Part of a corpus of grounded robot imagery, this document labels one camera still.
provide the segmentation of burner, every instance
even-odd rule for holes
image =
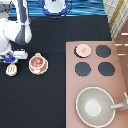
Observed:
[[[91,48],[86,44],[80,44],[75,47],[74,54],[79,58],[85,58],[91,54]]]
[[[91,68],[86,62],[79,62],[75,66],[75,72],[79,76],[87,76],[89,75]]]
[[[99,45],[96,48],[96,54],[100,57],[106,58],[111,54],[111,49],[106,45]]]
[[[114,66],[109,62],[100,63],[98,70],[103,76],[112,76],[115,72]]]

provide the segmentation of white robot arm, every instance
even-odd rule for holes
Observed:
[[[29,22],[28,2],[27,0],[12,0],[16,7],[17,21],[0,19],[0,59],[7,56],[14,56],[16,59],[26,59],[25,51],[12,51],[9,41],[14,41],[19,45],[25,45],[30,42],[32,33]]]

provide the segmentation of small bowl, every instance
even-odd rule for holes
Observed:
[[[36,67],[36,59],[42,60],[42,65],[39,67]],[[48,69],[48,61],[41,56],[40,53],[36,53],[35,56],[33,56],[29,61],[29,69],[33,74],[43,74]]]

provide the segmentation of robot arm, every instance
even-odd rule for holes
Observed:
[[[10,40],[25,45],[32,38],[27,0],[12,0],[12,2],[16,7],[17,21],[0,19],[0,55],[6,55],[11,51]]]

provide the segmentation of bowl rim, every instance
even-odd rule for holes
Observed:
[[[96,126],[96,125],[91,125],[91,124],[89,124],[88,122],[86,122],[86,121],[81,117],[81,115],[80,115],[80,113],[79,113],[79,110],[78,110],[78,100],[79,100],[79,97],[81,96],[82,93],[84,93],[86,90],[89,90],[89,89],[98,89],[98,90],[101,90],[101,91],[105,92],[105,93],[108,95],[108,97],[111,99],[112,103],[114,104],[113,98],[112,98],[111,95],[110,95],[107,91],[105,91],[104,89],[102,89],[102,88],[100,88],[100,87],[86,87],[85,89],[83,89],[83,90],[78,94],[78,96],[77,96],[77,98],[76,98],[76,111],[77,111],[77,114],[78,114],[79,118],[80,118],[85,124],[87,124],[88,126],[91,126],[91,127],[94,127],[94,128],[97,128],[97,127],[98,127],[98,128],[106,127],[106,126],[108,126],[108,125],[113,121],[113,119],[114,119],[114,117],[115,117],[115,112],[116,112],[115,109],[113,110],[112,118],[111,118],[106,124],[100,125],[100,126]]]

